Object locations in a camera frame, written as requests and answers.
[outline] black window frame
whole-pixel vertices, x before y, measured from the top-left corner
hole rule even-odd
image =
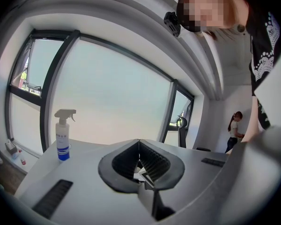
[[[50,40],[63,40],[63,44],[57,51],[54,59],[51,62],[51,65],[48,69],[43,88],[41,91],[41,95],[37,96],[35,94],[32,94],[30,92],[24,91],[20,88],[17,88],[12,85],[12,80],[14,77],[14,74],[20,69],[19,66],[19,59],[23,58],[23,53],[25,49],[27,49],[27,46],[29,43],[31,45],[33,44],[33,41],[35,39],[50,39]],[[54,81],[58,75],[59,69],[61,65],[63,64],[64,60],[66,59],[70,49],[75,44],[76,40],[83,40],[88,41],[91,43],[95,43],[101,46],[104,46],[106,48],[112,49],[118,53],[121,53],[138,63],[148,67],[152,71],[158,73],[168,81],[170,81],[170,92],[168,96],[166,111],[163,118],[163,123],[160,128],[160,133],[158,135],[158,141],[164,142],[167,132],[172,131],[172,129],[178,130],[175,126],[169,126],[170,124],[170,118],[172,116],[173,107],[175,103],[176,98],[176,92],[181,92],[184,96],[186,96],[188,99],[191,100],[191,112],[189,114],[189,122],[192,115],[192,108],[193,108],[193,101],[194,97],[191,95],[187,90],[178,82],[178,80],[173,79],[169,75],[167,75],[165,72],[163,72],[160,68],[155,66],[154,64],[150,63],[146,59],[142,58],[141,56],[133,53],[130,50],[127,50],[115,43],[106,41],[104,39],[94,37],[87,34],[80,33],[79,30],[74,31],[62,31],[62,30],[33,30],[30,35],[25,40],[24,44],[22,45],[21,49],[18,52],[18,55],[14,61],[9,80],[6,90],[6,101],[5,101],[5,124],[6,124],[6,131],[7,131],[7,137],[11,141],[14,140],[13,134],[12,134],[12,128],[10,125],[10,100],[11,100],[11,94],[15,94],[18,97],[23,98],[26,101],[29,101],[33,104],[36,104],[40,106],[40,136],[41,136],[41,143],[42,143],[42,149],[43,152],[45,152],[50,144],[49,144],[49,107],[50,107],[50,98],[52,95],[52,89],[54,86]]]

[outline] person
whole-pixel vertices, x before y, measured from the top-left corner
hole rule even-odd
[[[278,22],[281,21],[281,15],[274,15],[269,6],[276,12],[276,5],[266,1],[268,0],[178,0],[177,5],[177,19],[190,32],[205,32],[216,40],[216,33],[224,33],[230,37],[231,32],[236,33],[232,28],[242,25],[252,37],[252,60],[249,64],[252,109],[243,142],[271,126],[265,109],[254,94],[281,54],[281,29]]]
[[[237,144],[238,138],[243,138],[244,134],[238,132],[238,123],[243,118],[243,114],[238,111],[233,114],[231,121],[228,126],[228,132],[230,132],[230,138],[227,142],[227,149],[225,153],[230,151],[235,144]]]

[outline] black shirt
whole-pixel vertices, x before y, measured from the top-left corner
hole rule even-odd
[[[274,68],[281,54],[281,29],[270,8],[258,0],[247,0],[249,17],[246,25],[252,36],[251,72],[252,95]],[[263,129],[271,126],[266,111],[258,101],[258,119]]]

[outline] wooden floor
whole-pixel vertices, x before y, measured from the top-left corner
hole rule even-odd
[[[3,164],[0,165],[0,184],[6,192],[15,194],[25,174],[13,167],[4,157],[1,157]]]

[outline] white spray bottle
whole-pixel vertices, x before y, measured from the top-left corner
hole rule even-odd
[[[70,150],[69,150],[69,129],[70,125],[67,124],[67,119],[69,117],[73,118],[73,114],[76,113],[74,109],[60,109],[55,113],[55,117],[59,118],[59,122],[56,123],[56,146],[57,146],[57,154],[58,158],[61,162],[66,161],[70,158]]]

